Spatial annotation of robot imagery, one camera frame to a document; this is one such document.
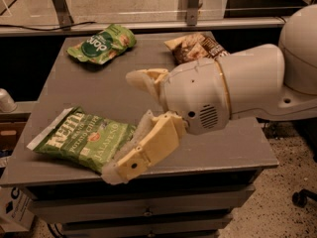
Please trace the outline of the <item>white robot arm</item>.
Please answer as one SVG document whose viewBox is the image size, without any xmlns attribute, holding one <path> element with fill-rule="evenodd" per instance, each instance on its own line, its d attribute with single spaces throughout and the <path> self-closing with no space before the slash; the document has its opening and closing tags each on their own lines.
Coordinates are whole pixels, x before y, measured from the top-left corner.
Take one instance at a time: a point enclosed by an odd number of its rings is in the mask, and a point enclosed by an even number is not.
<svg viewBox="0 0 317 238">
<path fill-rule="evenodd" d="M 126 183 L 153 167 L 185 134 L 222 130 L 229 121 L 313 118 L 317 111 L 317 5 L 294 13 L 279 41 L 218 59 L 197 59 L 173 70 L 131 71 L 128 83 L 162 107 L 147 111 L 133 139 L 102 169 L 110 184 Z"/>
</svg>

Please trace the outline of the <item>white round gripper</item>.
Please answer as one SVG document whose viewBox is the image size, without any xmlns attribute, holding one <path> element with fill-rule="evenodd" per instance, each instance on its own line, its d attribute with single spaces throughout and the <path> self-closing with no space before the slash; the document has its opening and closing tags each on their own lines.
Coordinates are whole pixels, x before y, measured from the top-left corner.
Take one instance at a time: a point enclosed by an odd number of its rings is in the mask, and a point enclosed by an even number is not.
<svg viewBox="0 0 317 238">
<path fill-rule="evenodd" d="M 166 68 L 134 70 L 126 80 L 168 112 L 144 114 L 133 138 L 103 166 L 101 177 L 109 184 L 127 183 L 169 156 L 186 134 L 186 125 L 189 134 L 200 135 L 222 130 L 229 122 L 229 93 L 213 59 L 183 63 L 170 73 Z"/>
</svg>

